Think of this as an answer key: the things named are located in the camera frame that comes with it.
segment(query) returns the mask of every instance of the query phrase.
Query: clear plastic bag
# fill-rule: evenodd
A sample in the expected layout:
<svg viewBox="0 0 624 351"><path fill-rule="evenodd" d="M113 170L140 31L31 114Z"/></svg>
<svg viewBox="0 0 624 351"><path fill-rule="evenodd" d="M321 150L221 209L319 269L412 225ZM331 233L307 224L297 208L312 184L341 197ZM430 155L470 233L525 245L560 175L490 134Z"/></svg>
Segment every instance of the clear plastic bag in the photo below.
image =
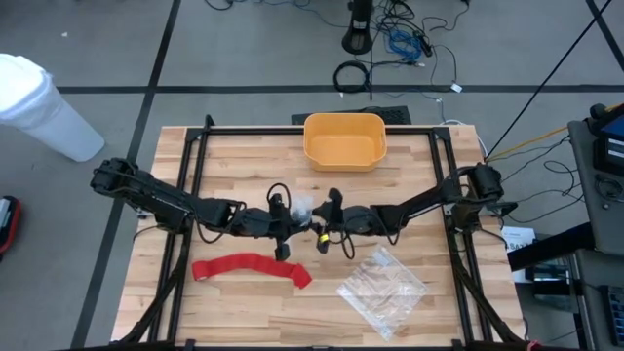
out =
<svg viewBox="0 0 624 351"><path fill-rule="evenodd" d="M309 195L293 195L291 204L291 217L296 223L305 226L312 219L314 197Z"/></svg>
<svg viewBox="0 0 624 351"><path fill-rule="evenodd" d="M427 287L382 246L367 257L337 292L389 341Z"/></svg>

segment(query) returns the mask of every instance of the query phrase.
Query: orange bowl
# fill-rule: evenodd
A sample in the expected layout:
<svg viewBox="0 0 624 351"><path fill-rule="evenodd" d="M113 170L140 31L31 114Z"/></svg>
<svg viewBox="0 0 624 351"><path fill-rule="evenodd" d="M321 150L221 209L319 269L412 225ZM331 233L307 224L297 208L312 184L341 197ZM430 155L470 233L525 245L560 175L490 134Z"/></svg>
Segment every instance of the orange bowl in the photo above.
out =
<svg viewBox="0 0 624 351"><path fill-rule="evenodd" d="M386 128L372 113L315 113L305 119L303 150L315 171L368 172L386 155Z"/></svg>

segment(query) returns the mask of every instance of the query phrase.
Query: red fabric strip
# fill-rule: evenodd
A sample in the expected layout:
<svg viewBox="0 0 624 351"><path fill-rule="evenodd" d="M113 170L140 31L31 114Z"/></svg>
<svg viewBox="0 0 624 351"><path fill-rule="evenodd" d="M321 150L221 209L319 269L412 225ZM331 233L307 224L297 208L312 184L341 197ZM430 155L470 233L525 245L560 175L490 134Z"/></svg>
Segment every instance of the red fabric strip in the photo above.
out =
<svg viewBox="0 0 624 351"><path fill-rule="evenodd" d="M273 257L257 253L235 253L208 261L195 261L192 264L193 279L196 281L235 269L252 269L276 277L289 278L300 289L312 282L312 277L301 264L278 262Z"/></svg>

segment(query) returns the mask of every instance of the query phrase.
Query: white container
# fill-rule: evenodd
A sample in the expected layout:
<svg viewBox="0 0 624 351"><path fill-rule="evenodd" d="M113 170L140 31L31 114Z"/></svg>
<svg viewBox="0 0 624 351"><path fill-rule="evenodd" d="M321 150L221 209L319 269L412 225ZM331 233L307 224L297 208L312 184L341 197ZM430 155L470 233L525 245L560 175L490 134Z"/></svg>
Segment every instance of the white container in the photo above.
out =
<svg viewBox="0 0 624 351"><path fill-rule="evenodd" d="M0 124L78 162L104 147L104 139L62 98L50 75L23 57L0 54Z"/></svg>

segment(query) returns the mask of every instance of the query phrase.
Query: wooden table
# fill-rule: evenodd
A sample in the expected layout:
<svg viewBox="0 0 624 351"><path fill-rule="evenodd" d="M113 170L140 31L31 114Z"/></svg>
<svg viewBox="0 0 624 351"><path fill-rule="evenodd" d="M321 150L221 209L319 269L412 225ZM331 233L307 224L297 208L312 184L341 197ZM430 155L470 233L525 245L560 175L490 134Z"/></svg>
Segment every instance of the wooden table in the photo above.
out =
<svg viewBox="0 0 624 351"><path fill-rule="evenodd" d="M457 167L483 161L474 127L450 130ZM163 128L151 170L173 185L185 133L185 127ZM293 196L313 196L315 206L326 199L330 187L337 187L344 195L343 206L347 207L398 204L435 185L425 136L388 136L387 144L387 156L370 173L316 173L303 155L302 136L210 136L200 196L244 200L249 207L267 209L266 191L271 184L283 182ZM193 150L191 165L195 164L196 154ZM190 166L187 191L194 174L192 169ZM495 219L485 218L482 223L485 229L498 232ZM138 229L153 224L153 219L143 220ZM129 332L152 300L165 239L165 233L155 229L136 239L112 339ZM289 262L302 263L314 279L300 290L290 280L246 270L195 282L190 273L192 261L240 252L272 256L275 243L225 236L208 245L194 232L176 342L194 338L198 345L449 346L452 339L463 338L440 211L412 220L394 247L382 237L354 237L354 260L345 258L340 246L330 246L327 254L319 254L315 240L315 235L309 233L291 241ZM474 242L488 300L512 330L522 336L523 315L504 245L480 232L474 234ZM336 288L377 244L428 287L428 294L389 342L336 294ZM469 305L475 337L480 338L472 297ZM170 306L165 307L161 335L166 333Z"/></svg>

